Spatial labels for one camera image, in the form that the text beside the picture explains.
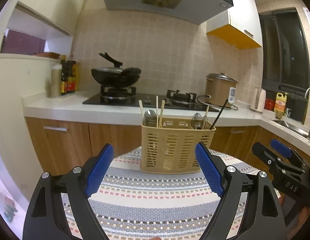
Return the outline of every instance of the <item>striped tablecloth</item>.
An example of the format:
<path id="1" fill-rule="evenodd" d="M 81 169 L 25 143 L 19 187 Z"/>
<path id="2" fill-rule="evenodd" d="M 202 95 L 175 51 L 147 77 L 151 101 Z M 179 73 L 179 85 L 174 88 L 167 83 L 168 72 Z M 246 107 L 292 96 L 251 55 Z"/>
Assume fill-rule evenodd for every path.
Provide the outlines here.
<path id="1" fill-rule="evenodd" d="M 257 174 L 258 170 L 229 155 L 212 151 L 226 165 Z M 110 239 L 142 240 L 159 236 L 163 240 L 199 239 L 220 198 L 213 193 L 202 172 L 162 175 L 141 172 L 141 148 L 113 160 L 97 193 L 89 198 L 100 225 Z M 245 208 L 242 193 L 229 232 L 236 235 Z M 69 200 L 64 208 L 73 235 L 80 237 Z"/>

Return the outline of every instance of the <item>black wok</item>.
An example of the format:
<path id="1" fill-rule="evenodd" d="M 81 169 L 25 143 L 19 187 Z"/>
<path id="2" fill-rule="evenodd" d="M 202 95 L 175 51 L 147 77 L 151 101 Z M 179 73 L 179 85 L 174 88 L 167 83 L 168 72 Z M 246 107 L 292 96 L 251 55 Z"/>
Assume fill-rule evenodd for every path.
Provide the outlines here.
<path id="1" fill-rule="evenodd" d="M 107 53 L 100 53 L 103 58 L 114 64 L 111 68 L 93 68 L 91 74 L 93 78 L 102 86 L 113 88 L 125 88 L 135 84 L 140 78 L 139 68 L 121 69 L 121 62 L 114 60 Z"/>

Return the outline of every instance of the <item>stove knob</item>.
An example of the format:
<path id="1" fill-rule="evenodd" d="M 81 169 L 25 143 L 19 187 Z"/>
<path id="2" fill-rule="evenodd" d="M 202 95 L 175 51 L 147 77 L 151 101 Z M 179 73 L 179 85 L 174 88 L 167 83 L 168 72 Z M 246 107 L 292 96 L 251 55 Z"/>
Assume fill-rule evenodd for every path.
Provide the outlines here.
<path id="1" fill-rule="evenodd" d="M 146 99 L 143 100 L 145 104 L 150 104 L 152 100 L 149 99 L 149 96 L 146 97 Z"/>

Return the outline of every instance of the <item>gas stove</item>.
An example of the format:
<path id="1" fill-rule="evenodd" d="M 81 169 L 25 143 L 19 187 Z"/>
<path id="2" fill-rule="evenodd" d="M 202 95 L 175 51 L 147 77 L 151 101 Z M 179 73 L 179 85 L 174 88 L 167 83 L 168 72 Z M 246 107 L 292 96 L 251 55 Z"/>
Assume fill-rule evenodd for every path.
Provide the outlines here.
<path id="1" fill-rule="evenodd" d="M 84 101 L 84 105 L 106 106 L 135 106 L 139 107 L 138 101 L 142 100 L 144 107 L 156 107 L 156 95 L 136 93 L 136 88 L 112 89 L 101 88 L 101 93 Z M 180 93 L 180 91 L 168 90 L 166 95 L 158 95 L 159 103 L 165 100 L 165 108 L 205 111 L 207 106 L 196 100 L 195 93 Z M 210 112 L 219 112 L 210 107 Z"/>

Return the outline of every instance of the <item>metal pot lid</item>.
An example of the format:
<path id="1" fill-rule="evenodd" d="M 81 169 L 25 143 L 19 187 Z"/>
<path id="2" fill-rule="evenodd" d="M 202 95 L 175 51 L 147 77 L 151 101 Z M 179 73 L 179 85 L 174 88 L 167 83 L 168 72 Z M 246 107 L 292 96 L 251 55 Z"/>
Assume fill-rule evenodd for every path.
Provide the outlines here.
<path id="1" fill-rule="evenodd" d="M 122 69 L 114 68 L 114 67 L 96 68 L 96 70 L 101 71 L 101 72 L 109 72 L 109 73 L 116 73 L 116 74 L 120 74 L 122 72 Z"/>
<path id="2" fill-rule="evenodd" d="M 231 81 L 231 82 L 235 82 L 237 84 L 237 81 L 229 76 L 226 76 L 225 73 L 209 73 L 206 78 L 217 78 L 217 79 L 223 79 L 223 80 L 228 80 L 228 81 Z"/>

